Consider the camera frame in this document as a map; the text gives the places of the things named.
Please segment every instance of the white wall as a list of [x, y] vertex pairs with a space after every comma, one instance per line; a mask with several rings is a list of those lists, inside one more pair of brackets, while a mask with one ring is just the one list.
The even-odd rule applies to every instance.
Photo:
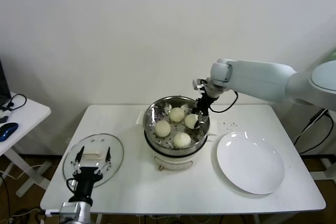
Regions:
[[52, 109], [20, 142], [25, 153], [61, 154], [89, 104], [195, 98], [192, 79], [206, 78], [217, 58], [304, 70], [336, 42], [334, 0], [0, 0], [0, 7], [10, 88]]

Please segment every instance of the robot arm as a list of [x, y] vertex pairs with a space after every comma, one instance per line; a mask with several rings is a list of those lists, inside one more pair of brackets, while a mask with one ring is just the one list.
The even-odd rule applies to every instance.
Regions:
[[209, 78], [194, 81], [194, 89], [202, 93], [193, 111], [199, 124], [207, 119], [209, 106], [230, 89], [266, 101], [289, 100], [336, 111], [336, 61], [297, 73], [283, 64], [219, 59]]

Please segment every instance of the computer mouse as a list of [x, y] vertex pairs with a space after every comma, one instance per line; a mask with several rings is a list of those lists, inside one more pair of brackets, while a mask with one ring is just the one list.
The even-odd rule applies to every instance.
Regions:
[[6, 123], [0, 127], [0, 142], [5, 141], [19, 127], [17, 123]]

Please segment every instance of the cable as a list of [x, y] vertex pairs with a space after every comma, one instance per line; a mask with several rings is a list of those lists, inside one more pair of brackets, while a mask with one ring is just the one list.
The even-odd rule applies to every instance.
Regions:
[[221, 218], [221, 219], [219, 220], [219, 224], [222, 224], [222, 221], [223, 221], [224, 215], [222, 215], [220, 218]]
[[68, 223], [68, 222], [70, 222], [70, 221], [72, 221], [73, 219], [66, 219], [66, 220], [64, 220], [64, 221], [62, 221], [62, 222], [60, 222], [59, 224], [65, 224], [65, 223]]
[[202, 221], [202, 222], [200, 222], [200, 221], [195, 220], [191, 215], [189, 215], [189, 217], [190, 217], [193, 221], [195, 221], [197, 224], [206, 224], [206, 223], [208, 223], [208, 222], [211, 220], [211, 218], [212, 218], [212, 216], [210, 216], [209, 219], [207, 219], [206, 221]]
[[160, 220], [160, 219], [167, 218], [167, 217], [170, 217], [170, 216], [153, 217], [152, 215], [149, 215], [149, 217], [154, 219], [154, 220]]
[[7, 188], [7, 184], [6, 181], [4, 180], [4, 177], [2, 176], [2, 174], [0, 174], [2, 181], [4, 182], [4, 185], [6, 187], [6, 192], [7, 192], [7, 200], [8, 200], [8, 218], [10, 218], [11, 213], [10, 213], [10, 203], [11, 201], [9, 200], [9, 192], [8, 192], [8, 188]]
[[320, 142], [320, 143], [318, 143], [317, 145], [315, 145], [314, 147], [312, 147], [312, 148], [310, 148], [310, 149], [308, 149], [308, 150], [306, 150], [306, 151], [304, 151], [304, 152], [301, 152], [301, 153], [299, 153], [300, 155], [301, 154], [304, 154], [304, 153], [306, 153], [306, 152], [308, 152], [308, 151], [311, 151], [312, 149], [315, 149], [316, 147], [318, 147], [318, 146], [320, 146], [325, 140], [327, 140], [327, 138], [330, 136], [330, 134], [331, 134], [331, 132], [332, 132], [332, 130], [333, 130], [333, 128], [334, 128], [334, 120], [331, 118], [331, 116], [327, 116], [329, 119], [330, 119], [330, 121], [331, 121], [331, 127], [330, 127], [330, 130], [329, 130], [329, 132], [327, 133], [327, 135], [324, 137], [324, 139]]
[[39, 166], [43, 166], [43, 164], [41, 164], [41, 165], [34, 165], [34, 166], [31, 166], [29, 169], [26, 169], [25, 171], [23, 171], [18, 177], [13, 177], [12, 175], [10, 175], [10, 174], [8, 174], [8, 173], [6, 173], [6, 172], [4, 172], [3, 170], [0, 170], [0, 174], [5, 174], [6, 176], [8, 176], [8, 177], [10, 177], [10, 178], [12, 178], [12, 179], [19, 179], [19, 178], [21, 178], [21, 176], [22, 175], [24, 175], [28, 170], [30, 170], [30, 169], [32, 169], [32, 168], [35, 168], [35, 167], [39, 167]]
[[38, 216], [43, 216], [43, 220], [46, 219], [46, 212], [45, 211], [40, 211], [40, 212], [37, 212], [35, 214], [35, 220], [36, 220], [36, 224], [40, 224], [41, 223], [41, 220], [38, 218]]
[[[18, 95], [21, 96], [21, 97], [23, 97], [23, 98], [25, 99], [25, 101], [24, 101], [24, 103], [21, 104], [20, 106], [11, 109], [11, 107], [14, 106], [13, 99], [14, 99], [14, 97], [16, 97], [16, 96], [18, 96]], [[14, 96], [10, 99], [10, 101], [9, 101], [9, 103], [8, 103], [8, 105], [7, 105], [7, 109], [8, 109], [9, 111], [14, 111], [14, 110], [17, 110], [17, 109], [23, 107], [26, 103], [27, 103], [27, 97], [26, 97], [24, 94], [16, 94], [16, 95], [14, 95]]]
[[231, 109], [231, 107], [233, 105], [235, 105], [236, 101], [238, 100], [238, 92], [237, 91], [234, 91], [235, 94], [236, 94], [236, 99], [233, 101], [233, 103], [231, 103], [231, 105], [229, 107], [227, 107], [225, 110], [222, 110], [222, 111], [216, 111], [216, 110], [213, 110], [213, 108], [211, 108], [211, 106], [209, 106], [210, 110], [214, 113], [223, 113], [225, 111], [228, 111], [229, 109]]
[[33, 208], [32, 210], [30, 210], [30, 211], [28, 211], [28, 212], [25, 212], [24, 214], [21, 214], [21, 215], [12, 215], [11, 217], [20, 217], [20, 216], [23, 216], [23, 215], [27, 215], [27, 214], [29, 214], [29, 213], [31, 213], [31, 212], [34, 212], [34, 211], [36, 211], [36, 210], [41, 211], [40, 208]]
[[244, 216], [243, 215], [239, 215], [239, 216], [241, 216], [241, 218], [243, 219], [244, 224], [246, 224], [246, 220], [245, 220]]
[[75, 191], [69, 186], [69, 181], [71, 181], [71, 180], [75, 180], [74, 178], [68, 178], [67, 179], [67, 187], [68, 187], [68, 189], [70, 190], [70, 192], [72, 192], [73, 194], [75, 193]]
[[166, 219], [166, 221], [163, 224], [166, 224], [170, 219], [170, 216], [168, 217], [168, 219]]
[[312, 127], [313, 124], [315, 124], [318, 120], [320, 120], [321, 117], [322, 117], [323, 115], [325, 115], [325, 112], [326, 112], [326, 111], [327, 111], [327, 110], [324, 109], [324, 110], [323, 110], [323, 111], [322, 111], [322, 112], [315, 118], [315, 120], [314, 120], [313, 122], [309, 122], [309, 123], [307, 124], [307, 126], [304, 127], [304, 129], [301, 131], [301, 133], [300, 133], [299, 135], [297, 135], [297, 137], [295, 138], [294, 145], [296, 145], [296, 143], [299, 141], [301, 135], [302, 135], [304, 132], [306, 132], [310, 127]]

